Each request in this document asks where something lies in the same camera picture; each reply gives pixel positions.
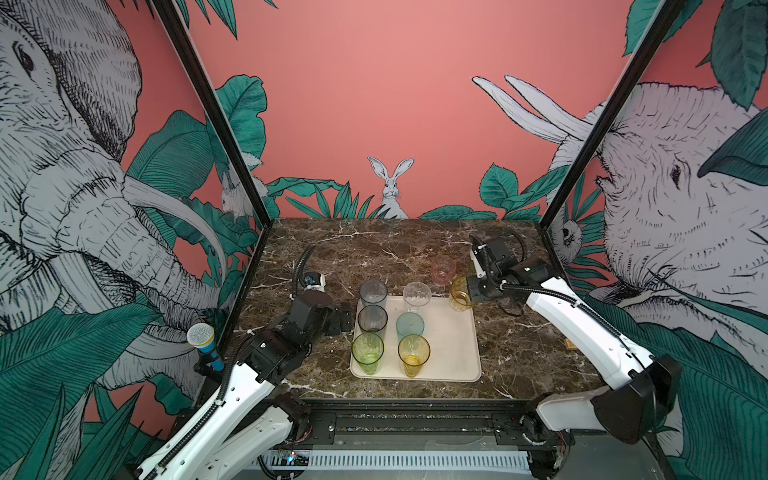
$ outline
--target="rabbit illustration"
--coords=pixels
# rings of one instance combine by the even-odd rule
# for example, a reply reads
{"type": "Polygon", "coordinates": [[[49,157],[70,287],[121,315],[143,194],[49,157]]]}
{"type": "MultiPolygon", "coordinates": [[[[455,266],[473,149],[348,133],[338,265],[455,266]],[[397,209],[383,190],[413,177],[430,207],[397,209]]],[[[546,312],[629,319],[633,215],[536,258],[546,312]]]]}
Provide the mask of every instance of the rabbit illustration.
{"type": "Polygon", "coordinates": [[[400,204],[397,203],[397,197],[400,196],[400,189],[397,187],[397,178],[404,174],[410,167],[413,167],[413,159],[408,158],[400,162],[395,169],[395,173],[389,176],[384,164],[375,159],[374,157],[368,157],[371,162],[371,167],[376,175],[384,179],[384,194],[382,198],[382,211],[389,209],[384,215],[384,218],[408,218],[408,214],[400,208],[400,204]]]}

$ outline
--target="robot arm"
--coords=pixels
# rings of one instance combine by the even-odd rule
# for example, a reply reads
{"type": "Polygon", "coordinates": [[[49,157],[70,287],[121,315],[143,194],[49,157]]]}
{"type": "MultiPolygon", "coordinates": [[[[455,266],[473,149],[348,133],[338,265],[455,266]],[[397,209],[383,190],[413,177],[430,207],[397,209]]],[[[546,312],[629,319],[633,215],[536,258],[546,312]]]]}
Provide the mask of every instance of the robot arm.
{"type": "Polygon", "coordinates": [[[592,362],[607,387],[543,398],[524,419],[533,442],[564,429],[602,429],[637,443],[674,407],[681,367],[654,358],[582,301],[550,265],[518,261],[500,238],[472,238],[477,275],[467,279],[471,303],[510,297],[524,302],[566,335],[592,362]]]}

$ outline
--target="elephant eye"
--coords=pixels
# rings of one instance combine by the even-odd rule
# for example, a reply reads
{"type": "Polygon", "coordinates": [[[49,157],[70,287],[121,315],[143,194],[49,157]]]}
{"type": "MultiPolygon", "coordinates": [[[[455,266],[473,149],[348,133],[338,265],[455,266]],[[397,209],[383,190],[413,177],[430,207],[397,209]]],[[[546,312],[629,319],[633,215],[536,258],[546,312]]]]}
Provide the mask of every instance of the elephant eye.
{"type": "Polygon", "coordinates": [[[674,186],[680,189],[680,165],[675,165],[670,172],[670,177],[674,182],[674,186]]]}
{"type": "Polygon", "coordinates": [[[13,43],[13,52],[16,53],[16,58],[18,58],[19,63],[26,70],[27,75],[31,77],[31,72],[35,69],[35,63],[32,61],[32,58],[17,41],[13,43]]]}

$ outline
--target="pink glass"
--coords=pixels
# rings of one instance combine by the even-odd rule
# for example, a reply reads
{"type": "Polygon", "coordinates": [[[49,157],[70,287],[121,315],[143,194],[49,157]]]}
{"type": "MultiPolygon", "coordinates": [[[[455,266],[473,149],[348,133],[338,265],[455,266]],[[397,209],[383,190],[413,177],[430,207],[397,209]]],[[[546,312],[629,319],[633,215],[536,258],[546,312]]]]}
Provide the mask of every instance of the pink glass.
{"type": "Polygon", "coordinates": [[[456,260],[445,255],[438,255],[432,259],[432,282],[435,285],[450,285],[454,275],[456,275],[456,260]]]}

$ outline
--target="rabbit ear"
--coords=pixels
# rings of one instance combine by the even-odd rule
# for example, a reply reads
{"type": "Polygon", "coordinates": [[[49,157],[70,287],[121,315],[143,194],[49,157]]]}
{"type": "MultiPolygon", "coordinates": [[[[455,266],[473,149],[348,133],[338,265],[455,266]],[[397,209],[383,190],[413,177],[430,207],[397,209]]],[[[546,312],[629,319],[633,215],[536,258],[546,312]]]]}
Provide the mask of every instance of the rabbit ear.
{"type": "Polygon", "coordinates": [[[405,172],[408,171],[410,167],[413,167],[413,159],[407,158],[403,160],[395,169],[395,173],[392,175],[392,178],[397,178],[400,175],[404,174],[405,172]]]}
{"type": "Polygon", "coordinates": [[[368,157],[368,161],[371,162],[371,167],[373,167],[373,171],[376,175],[379,175],[384,180],[389,180],[389,172],[380,160],[377,160],[374,157],[368,157]]]}

